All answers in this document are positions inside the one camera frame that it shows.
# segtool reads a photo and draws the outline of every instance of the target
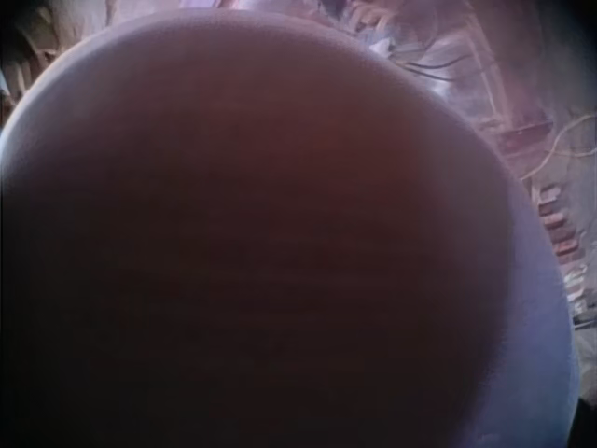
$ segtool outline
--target large round object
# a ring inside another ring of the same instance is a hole
[[[565,443],[569,318],[524,191],[347,39],[126,24],[52,65],[1,148],[18,445]]]

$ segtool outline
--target blurry background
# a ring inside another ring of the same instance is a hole
[[[591,3],[12,0],[1,14],[2,126],[64,51],[145,15],[193,7],[250,9],[347,35],[441,98],[523,180],[561,264],[575,320],[581,396],[597,405],[597,11]]]

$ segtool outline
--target yellow wire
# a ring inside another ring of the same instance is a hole
[[[556,148],[560,144],[560,140],[562,140],[562,137],[567,132],[571,131],[576,126],[578,126],[580,123],[584,123],[585,121],[587,121],[589,119],[597,119],[597,114],[593,113],[593,114],[583,115],[582,117],[574,119],[574,120],[570,121],[568,124],[566,124],[562,128],[562,130],[558,132],[558,135],[556,135],[556,139],[553,141],[553,145],[551,146],[551,149],[548,151],[547,156],[545,156],[545,158],[541,161],[541,163],[539,163],[534,169],[532,169],[526,175],[521,177],[521,180],[528,179],[532,175],[536,175],[538,172],[540,172],[543,168],[545,168],[545,166],[548,164],[549,160],[553,157],[554,154],[561,155],[561,156],[569,156],[569,157],[588,157],[588,156],[597,154],[597,147],[591,151],[581,152],[581,153],[556,151]]]

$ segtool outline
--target wire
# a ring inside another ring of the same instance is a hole
[[[553,141],[553,145],[551,146],[551,149],[548,151],[547,156],[545,156],[545,158],[535,168],[533,168],[526,175],[524,175],[523,177],[521,177],[521,180],[528,179],[529,177],[531,177],[533,175],[536,175],[543,168],[545,168],[545,166],[548,164],[549,160],[551,160],[551,158],[553,157],[553,155],[557,153],[556,148],[560,144],[560,140],[562,140],[562,137],[566,133],[568,133],[569,131],[571,131],[572,129],[574,129],[576,126],[578,126],[581,123],[584,123],[585,121],[588,121],[589,119],[597,119],[597,114],[596,113],[586,114],[586,115],[583,115],[582,117],[574,119],[574,120],[570,121],[568,124],[566,124],[558,132],[558,135],[556,135],[556,138]],[[597,148],[595,148],[595,149],[593,149],[593,150],[591,150],[589,152],[577,154],[575,156],[573,156],[573,154],[575,154],[575,153],[562,153],[561,155],[572,156],[572,157],[588,157],[588,156],[592,156],[593,154],[596,154],[596,153],[597,153]]]
[[[460,61],[463,61],[464,59],[471,58],[472,56],[473,56],[472,54],[464,54],[462,56],[458,56],[455,59],[452,59],[451,61],[448,61],[446,63],[440,63],[438,65],[427,65],[424,63],[406,63],[406,65],[415,67],[415,68],[420,68],[423,70],[439,70],[441,68],[448,68],[452,65],[455,65],[456,63],[459,63]]]

